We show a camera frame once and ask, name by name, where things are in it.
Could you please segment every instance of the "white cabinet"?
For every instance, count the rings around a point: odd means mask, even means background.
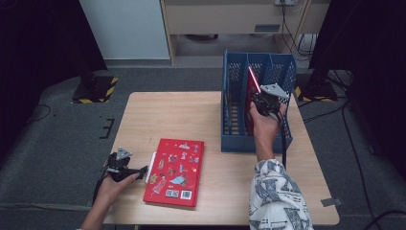
[[[80,0],[104,59],[169,59],[159,0]]]

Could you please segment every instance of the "plastic crate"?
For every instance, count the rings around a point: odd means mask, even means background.
[[[277,83],[289,96],[296,79],[296,62],[292,55],[270,53],[224,54],[223,88],[221,94],[221,151],[256,152],[254,136],[245,127],[245,98],[248,66],[259,78],[259,84]],[[286,146],[293,140],[287,119],[284,119]],[[274,152],[282,152],[282,136],[278,134]]]

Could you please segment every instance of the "book cover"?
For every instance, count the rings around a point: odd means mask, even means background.
[[[161,139],[148,175],[144,201],[195,207],[204,142]]]
[[[247,81],[247,92],[245,98],[245,127],[247,129],[248,135],[253,135],[254,133],[254,121],[251,117],[250,108],[253,94],[260,93],[259,81],[254,73],[251,66],[248,67],[248,81]]]

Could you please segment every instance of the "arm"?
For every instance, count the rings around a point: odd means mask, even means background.
[[[281,114],[286,112],[287,105],[281,103]],[[251,116],[254,120],[254,137],[257,149],[257,160],[274,159],[274,151],[272,149],[275,138],[279,132],[279,123],[272,117],[264,117],[260,115],[254,103],[251,103]]]
[[[111,176],[107,176],[99,188],[95,203],[81,225],[81,229],[102,229],[102,223],[110,205],[129,184],[134,182],[138,175],[138,173],[132,174],[118,183]]]

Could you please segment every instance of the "power outlet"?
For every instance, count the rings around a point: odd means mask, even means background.
[[[276,6],[286,5],[286,6],[295,6],[298,5],[299,0],[275,0]]]

